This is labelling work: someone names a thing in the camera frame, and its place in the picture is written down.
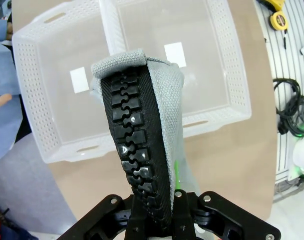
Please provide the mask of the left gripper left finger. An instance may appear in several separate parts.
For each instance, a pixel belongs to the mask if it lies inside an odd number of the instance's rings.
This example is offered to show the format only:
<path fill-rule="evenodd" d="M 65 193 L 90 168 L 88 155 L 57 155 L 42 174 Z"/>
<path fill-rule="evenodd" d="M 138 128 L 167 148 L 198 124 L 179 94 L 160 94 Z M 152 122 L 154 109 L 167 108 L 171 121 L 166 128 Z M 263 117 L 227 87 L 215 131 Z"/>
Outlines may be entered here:
<path fill-rule="evenodd" d="M 62 234 L 60 240 L 113 240 L 125 232 L 126 240 L 146 240 L 147 211 L 134 195 L 126 199 L 110 194 Z"/>

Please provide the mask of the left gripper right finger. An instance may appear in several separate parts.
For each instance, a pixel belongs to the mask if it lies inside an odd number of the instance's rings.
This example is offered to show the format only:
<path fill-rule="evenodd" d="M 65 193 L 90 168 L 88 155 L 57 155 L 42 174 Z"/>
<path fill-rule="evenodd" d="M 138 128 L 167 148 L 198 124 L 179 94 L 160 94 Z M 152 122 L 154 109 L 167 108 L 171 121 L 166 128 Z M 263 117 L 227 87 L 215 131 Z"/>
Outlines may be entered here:
<path fill-rule="evenodd" d="M 280 240 L 282 236 L 276 227 L 213 191 L 197 196 L 175 190 L 173 239 L 197 240 L 194 225 L 222 240 Z"/>

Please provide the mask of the person's right hand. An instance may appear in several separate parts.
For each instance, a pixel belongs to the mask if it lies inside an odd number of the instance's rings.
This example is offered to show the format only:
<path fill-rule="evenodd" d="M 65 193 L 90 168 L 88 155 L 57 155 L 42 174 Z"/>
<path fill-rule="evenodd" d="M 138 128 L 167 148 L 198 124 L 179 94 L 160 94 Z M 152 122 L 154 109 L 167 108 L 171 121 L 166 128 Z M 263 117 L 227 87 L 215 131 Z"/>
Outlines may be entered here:
<path fill-rule="evenodd" d="M 2 107 L 3 105 L 5 105 L 7 102 L 9 102 L 12 99 L 12 95 L 11 94 L 3 94 L 0 96 L 0 107 Z"/>

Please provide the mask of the person's left hand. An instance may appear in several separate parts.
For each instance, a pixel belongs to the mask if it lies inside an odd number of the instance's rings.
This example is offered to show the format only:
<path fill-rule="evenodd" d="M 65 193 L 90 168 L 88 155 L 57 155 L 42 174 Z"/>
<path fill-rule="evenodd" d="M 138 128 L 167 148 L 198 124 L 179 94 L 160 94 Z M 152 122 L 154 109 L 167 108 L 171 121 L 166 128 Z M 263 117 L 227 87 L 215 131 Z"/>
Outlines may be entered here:
<path fill-rule="evenodd" d="M 5 39 L 6 39 L 7 41 L 11 41 L 12 35 L 13 35 L 12 23 L 11 23 L 11 22 L 8 22 L 8 23 L 7 23 L 7 27 L 6 27 L 6 37 L 5 37 Z"/>

